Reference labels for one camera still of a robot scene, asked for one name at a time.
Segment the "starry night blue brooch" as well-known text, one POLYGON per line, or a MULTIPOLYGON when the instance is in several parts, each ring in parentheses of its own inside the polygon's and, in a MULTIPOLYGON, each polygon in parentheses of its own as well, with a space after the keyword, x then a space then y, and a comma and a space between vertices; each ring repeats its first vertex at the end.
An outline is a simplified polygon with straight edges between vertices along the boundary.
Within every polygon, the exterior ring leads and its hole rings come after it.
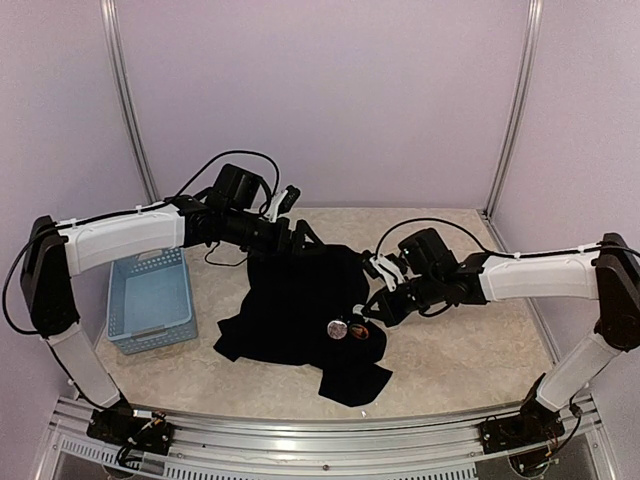
POLYGON ((360 316, 364 316, 365 315, 365 307, 363 304, 356 304, 353 306, 352 309, 352 313, 354 315, 360 315, 360 316))

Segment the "black garment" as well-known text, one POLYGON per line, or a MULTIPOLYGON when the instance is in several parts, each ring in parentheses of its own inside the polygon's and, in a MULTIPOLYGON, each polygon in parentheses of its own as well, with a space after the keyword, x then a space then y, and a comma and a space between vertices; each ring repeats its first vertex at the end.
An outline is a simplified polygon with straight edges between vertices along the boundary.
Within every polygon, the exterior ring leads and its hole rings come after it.
POLYGON ((333 244, 319 255, 252 255, 247 275, 249 291, 239 312, 218 323, 216 352, 230 361, 315 367, 322 373, 319 395, 344 406, 364 406, 378 397, 392 377, 378 364, 387 336, 352 313, 370 292, 357 252, 333 244), (327 334, 332 320, 348 325, 343 339, 327 334), (351 324, 364 325, 369 338, 354 338, 351 324))

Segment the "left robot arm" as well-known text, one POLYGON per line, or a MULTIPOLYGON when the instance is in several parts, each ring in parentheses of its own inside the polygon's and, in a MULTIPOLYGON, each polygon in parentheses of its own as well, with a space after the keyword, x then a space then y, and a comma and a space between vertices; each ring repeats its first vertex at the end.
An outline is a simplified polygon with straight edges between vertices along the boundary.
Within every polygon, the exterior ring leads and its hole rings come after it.
POLYGON ((304 255, 322 242, 303 220, 286 218, 299 191, 275 196, 265 180, 224 165, 213 185, 133 210, 93 219, 38 218, 18 254, 20 286, 33 326, 77 391, 98 409, 102 430, 121 445, 140 434, 137 418, 117 406, 125 398, 79 325, 71 280, 95 267, 155 250, 225 242, 250 254, 304 255))

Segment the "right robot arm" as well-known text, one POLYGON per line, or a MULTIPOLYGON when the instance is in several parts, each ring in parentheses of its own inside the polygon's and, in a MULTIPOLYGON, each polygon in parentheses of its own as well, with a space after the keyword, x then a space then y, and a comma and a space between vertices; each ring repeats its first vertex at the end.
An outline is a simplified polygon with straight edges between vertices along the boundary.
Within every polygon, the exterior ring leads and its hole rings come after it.
POLYGON ((535 442, 550 415, 570 400, 615 357, 639 346, 638 252, 616 233, 560 251, 500 253, 486 248, 459 261, 433 229, 422 229, 398 245, 397 255, 365 258, 372 277, 384 281, 355 314, 392 327, 417 312, 432 315, 459 305, 486 305, 517 298, 567 297, 595 300, 599 317, 583 340, 530 390, 513 419, 511 433, 535 442))

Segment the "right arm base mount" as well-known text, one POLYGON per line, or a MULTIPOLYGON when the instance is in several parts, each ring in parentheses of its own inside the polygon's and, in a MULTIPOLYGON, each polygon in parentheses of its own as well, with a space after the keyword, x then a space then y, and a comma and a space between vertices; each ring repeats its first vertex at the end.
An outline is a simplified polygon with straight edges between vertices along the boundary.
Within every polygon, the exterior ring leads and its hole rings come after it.
POLYGON ((576 423, 564 440, 561 437, 566 431, 560 411, 550 411, 533 398, 528 398, 514 415, 488 417, 477 427, 483 453, 487 455, 529 447, 521 453, 510 454, 509 465, 521 478, 540 477, 581 426, 582 409, 573 397, 568 408, 576 423))

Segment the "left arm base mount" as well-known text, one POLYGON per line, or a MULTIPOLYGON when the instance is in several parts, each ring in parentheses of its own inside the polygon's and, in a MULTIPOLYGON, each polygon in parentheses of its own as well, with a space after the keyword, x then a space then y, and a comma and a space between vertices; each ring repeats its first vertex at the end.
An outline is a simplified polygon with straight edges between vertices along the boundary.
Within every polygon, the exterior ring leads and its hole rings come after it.
POLYGON ((93 410, 86 435, 117 446, 114 462, 130 468, 141 463, 145 453, 167 456, 174 425, 164 412, 135 409, 121 398, 110 407, 93 410))

